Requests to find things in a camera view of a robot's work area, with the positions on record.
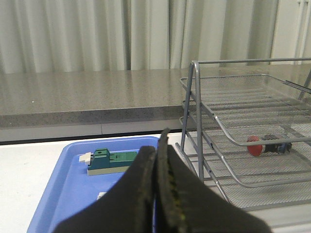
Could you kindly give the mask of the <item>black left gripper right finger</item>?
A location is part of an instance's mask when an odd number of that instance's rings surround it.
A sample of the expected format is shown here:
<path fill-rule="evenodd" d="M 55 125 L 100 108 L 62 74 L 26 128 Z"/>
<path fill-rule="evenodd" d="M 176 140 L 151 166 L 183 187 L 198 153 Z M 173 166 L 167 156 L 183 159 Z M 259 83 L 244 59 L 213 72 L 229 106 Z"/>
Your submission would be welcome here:
<path fill-rule="evenodd" d="M 155 229 L 158 233 L 269 233 L 258 217 L 211 191 L 168 144 L 164 129 L 156 156 Z"/>

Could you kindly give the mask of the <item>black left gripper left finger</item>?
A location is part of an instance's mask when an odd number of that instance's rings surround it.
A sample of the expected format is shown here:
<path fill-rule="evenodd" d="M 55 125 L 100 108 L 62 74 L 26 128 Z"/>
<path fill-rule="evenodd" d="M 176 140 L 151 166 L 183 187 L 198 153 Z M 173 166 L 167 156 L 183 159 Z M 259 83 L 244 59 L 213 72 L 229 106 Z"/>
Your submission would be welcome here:
<path fill-rule="evenodd" d="M 156 150 L 139 149 L 120 180 L 99 200 L 65 219 L 55 233 L 151 233 Z"/>

